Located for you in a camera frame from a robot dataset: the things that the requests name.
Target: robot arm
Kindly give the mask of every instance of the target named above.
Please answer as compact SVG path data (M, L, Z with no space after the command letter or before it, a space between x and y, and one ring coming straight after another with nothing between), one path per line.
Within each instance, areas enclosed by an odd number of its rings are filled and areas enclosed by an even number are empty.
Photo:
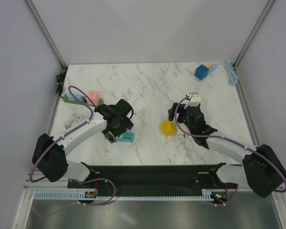
M36 163L46 148L62 137L59 145L55 144L50 149L37 165L37 168L50 182L55 182L62 177L84 181L90 174L88 167L84 163L69 161L66 159L66 156L80 143L101 131L110 143L116 142L115 137L132 129L133 123L127 117L132 110L133 108L130 104L123 99L116 105L102 104L95 108L93 118L88 120L87 124L82 125L83 122L86 122L84 120L54 136L41 135L38 138L33 154L33 164Z
M249 186L256 194L264 198L283 183L280 175L265 160L248 150L250 148L265 156L286 178L286 171L271 147L262 145L243 148L240 146L244 144L231 138L229 138L230 141L225 141L226 137L222 133L206 124L204 114L200 110L200 96L197 93L190 93L188 100L187 104L181 104L179 107L178 103L173 104L168 110L169 120L176 118L178 123L186 125L192 135L202 136L193 136L198 145L218 151L240 164L233 166L220 163L211 171L214 176L217 176L223 183Z

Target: marble table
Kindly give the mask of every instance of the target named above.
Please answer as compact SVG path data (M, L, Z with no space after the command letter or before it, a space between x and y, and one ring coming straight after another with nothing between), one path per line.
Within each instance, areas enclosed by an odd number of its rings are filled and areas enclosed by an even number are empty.
M222 65L203 81L194 79L200 62L70 65L64 90L74 85L83 91L98 91L106 104L121 98L134 108L134 143L110 144L102 133L95 134L75 148L68 159L89 165L201 165L236 163L212 150L198 146L178 130L173 136L161 133L160 123L167 110L189 92L202 98L206 122L236 140L251 144L235 87L228 85ZM73 113L89 114L86 107L60 99L51 134L65 130Z

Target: yellow block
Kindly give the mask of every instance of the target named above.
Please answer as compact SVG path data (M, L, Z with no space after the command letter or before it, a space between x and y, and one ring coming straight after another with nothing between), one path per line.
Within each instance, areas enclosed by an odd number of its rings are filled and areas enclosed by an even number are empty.
M162 134L164 135L174 135L177 133L177 126L175 122L172 121L165 121L164 123L160 124Z
M209 62L209 63L206 63L206 64L205 64L205 67L207 67L208 69L210 69L210 68L212 67L212 63L210 63L210 62Z

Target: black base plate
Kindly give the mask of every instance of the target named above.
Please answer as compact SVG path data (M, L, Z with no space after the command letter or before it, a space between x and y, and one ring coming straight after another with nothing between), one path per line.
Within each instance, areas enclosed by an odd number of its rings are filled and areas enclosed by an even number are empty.
M196 166L90 166L86 180L107 178L116 186L117 197L201 196L201 189L225 189L208 171L214 165ZM229 189L236 184L228 183ZM69 181L68 188L95 188L95 183ZM98 196L111 196L110 183L97 182Z

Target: purple cable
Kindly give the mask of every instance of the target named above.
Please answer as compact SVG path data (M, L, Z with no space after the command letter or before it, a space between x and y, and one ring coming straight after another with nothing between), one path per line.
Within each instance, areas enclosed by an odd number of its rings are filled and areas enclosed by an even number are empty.
M93 118L93 110L91 109L91 107L89 107L86 103L80 101L78 98L76 98L76 96L72 93L71 88L75 88L76 90L78 90L79 92L81 92L83 95L86 96L86 98L93 104L93 106L95 106L94 102L85 94L85 92L83 92L81 89L79 89L78 87L75 86L69 86L68 90L69 93L72 95L72 97L78 101L81 105L84 105L85 107L87 107L91 114L89 117L89 120L91 120ZM88 122L85 121L82 124L78 125L77 127L75 127L74 129L70 130L69 132L65 133L64 137L68 136L69 134L73 133L74 131L78 130L79 128L81 128L82 126L86 125ZM36 183L38 181L41 181L43 179L45 179L45 177L41 177L37 180L33 180L33 174L37 168L37 166L39 165L39 163L41 162L41 160L43 159L43 157L52 149L52 147L57 144L59 141L61 141L63 139L63 137L59 137L56 141L54 141L51 145L49 145L49 147L42 153L42 155L38 158L38 160L36 161L36 163L34 164L34 166L32 167L32 169L30 170L30 182L32 183Z
M107 181L109 182L112 187L113 187L113 195L110 197L109 200L105 201L105 202L102 202L102 203L91 203L91 204L86 204L86 205L89 205L89 206L100 206L100 205L106 205L108 203L110 203L110 201L115 197L115 192L116 192L116 188L115 188L115 185L114 183L111 181L111 180L108 180L106 178L96 178L96 179L92 179L92 180L87 180L87 181L78 181L78 180L72 180L72 181L75 181L79 184L87 184L87 183L91 183L91 182L94 182L94 181L98 181L98 180L104 180L104 181Z
M71 206L74 206L74 205L77 205L78 202L72 202L70 204L67 204L66 206L62 207L61 209L58 209L56 210L55 212L52 212L50 214L46 214L46 215L42 215L42 214L39 214L37 211L36 211L36 208L35 208L35 205L33 206L33 212L38 216L38 217L41 217L41 218L46 218L46 217L50 217L52 215L55 215L56 213L62 211L62 210L65 210L66 208L68 207L71 207Z
M102 203L91 203L91 204L86 203L85 205L89 205L89 206L101 206L101 205L109 204L110 201L115 197L116 188L115 188L114 183L113 183L111 180L108 180L108 179L106 179L106 178L96 178L96 179L87 180L87 181L72 180L72 181L77 182L77 183L79 183L79 184L87 184L87 183L91 183L91 182L98 181L98 180L104 180L104 181L109 182L109 183L112 185L112 187L113 187L113 195L110 197L109 200L104 201L104 202L102 202ZM74 205L76 205L76 204L78 204L78 202L72 202L72 203L67 204L66 206L62 207L61 209L58 209L58 210L56 210L55 212L52 212L52 213L46 214L46 215L39 214L39 213L36 211L36 208L35 208L35 205L34 205L34 206L33 206L33 212L34 212L38 217L46 218L46 217L50 217L50 216L52 216L52 215L55 215L56 213L58 213L58 212L60 212L60 211L62 211L62 210L65 210L65 209L68 208L68 207L74 206Z
M182 103L184 100L186 100L187 98L188 98L188 96L185 97L185 98L183 98L183 99L178 103L178 105L177 105L177 107L176 107L176 109L175 109L174 116L175 116L175 122L176 122L178 128L179 128L184 134L189 135L189 136L191 136L191 137L212 137L212 138L220 138L220 139L221 139L221 138L222 138L221 136L215 136L215 135L192 135L192 134L187 133L186 131L184 131L184 130L180 127L180 125L179 125L179 123L178 123L178 121L177 121L177 110L178 110L178 108L180 107L181 103ZM231 142L231 143L233 143L233 144L235 144L235 145L237 145L237 146L239 146L239 147L241 147L241 148L245 148L245 145L243 145L243 144L241 144L241 143L239 143L239 142L237 142L237 141L234 141L234 140L232 140L232 139L230 139L230 138L223 137L222 139L225 140L225 141ZM283 182L284 182L284 184L285 184L285 188L284 188L283 190L275 190L275 192L280 192L280 193L286 192L286 178L284 177L283 173L275 166L275 164L273 164L268 158L266 158L265 156L261 155L259 152L255 151L255 150L252 150L252 149L250 149L250 148L247 148L247 150L250 151L251 153L254 153L255 155L259 156L259 157L262 158L264 161L266 161L266 162L280 175L280 177L282 178L282 180L283 180Z
M237 186L236 186L235 192L233 193L233 195L231 196L231 198L230 198L230 199L228 199L225 203L222 203L222 204L216 204L216 206L225 206L227 203L231 202L231 201L232 201L232 199L234 199L234 197L235 197L235 195L236 195L236 193L237 193L237 191L238 191L238 187L239 187L239 185L237 185Z

